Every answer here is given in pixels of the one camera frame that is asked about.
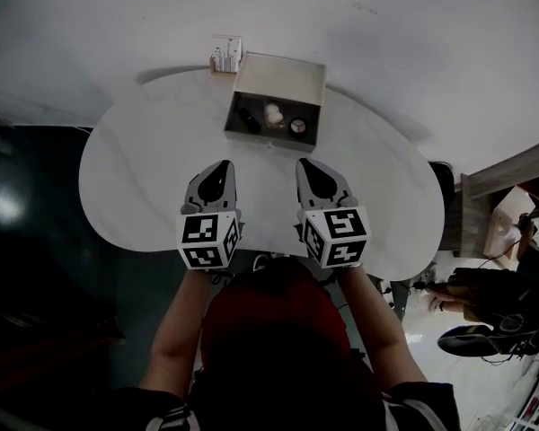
white table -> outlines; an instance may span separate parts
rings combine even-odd
[[[126,95],[94,128],[80,165],[80,197],[98,234],[132,251],[176,249],[175,217],[188,182],[218,160],[234,163],[245,227],[240,249],[307,256],[293,225],[296,161],[307,154],[229,139],[231,79],[208,70],[166,76]],[[311,158],[348,180],[368,213],[367,272],[415,276],[437,251],[444,208],[428,162],[372,111],[326,90]]]

black and white pattern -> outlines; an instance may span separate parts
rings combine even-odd
[[[357,209],[327,211],[323,214],[333,240],[366,234]]]
[[[224,251],[225,251],[225,256],[227,257],[228,260],[232,258],[235,245],[237,244],[239,239],[240,239],[240,234],[237,231],[237,224],[234,219],[232,221],[232,226],[230,226],[230,229],[227,231],[227,235],[224,238]]]
[[[365,241],[342,242],[332,244],[330,255],[327,258],[327,266],[343,265],[359,261],[363,249],[366,247]]]
[[[181,242],[213,242],[217,238],[217,215],[186,217]]]
[[[184,249],[186,259],[191,267],[213,268],[224,265],[216,247]]]
[[[305,221],[304,243],[317,261],[321,262],[325,241],[309,220]]]

box lid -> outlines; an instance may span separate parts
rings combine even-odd
[[[287,57],[246,53],[234,91],[323,105],[325,66]]]

open box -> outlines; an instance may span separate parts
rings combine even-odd
[[[246,53],[235,78],[224,131],[231,138],[312,152],[317,143],[324,90],[323,65]],[[279,123],[268,122],[269,104],[279,108],[283,117]],[[304,132],[290,131],[294,120],[305,124]]]

person's left arm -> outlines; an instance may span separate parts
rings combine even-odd
[[[155,334],[152,356],[140,388],[166,391],[185,400],[190,387],[211,277],[188,270]]]

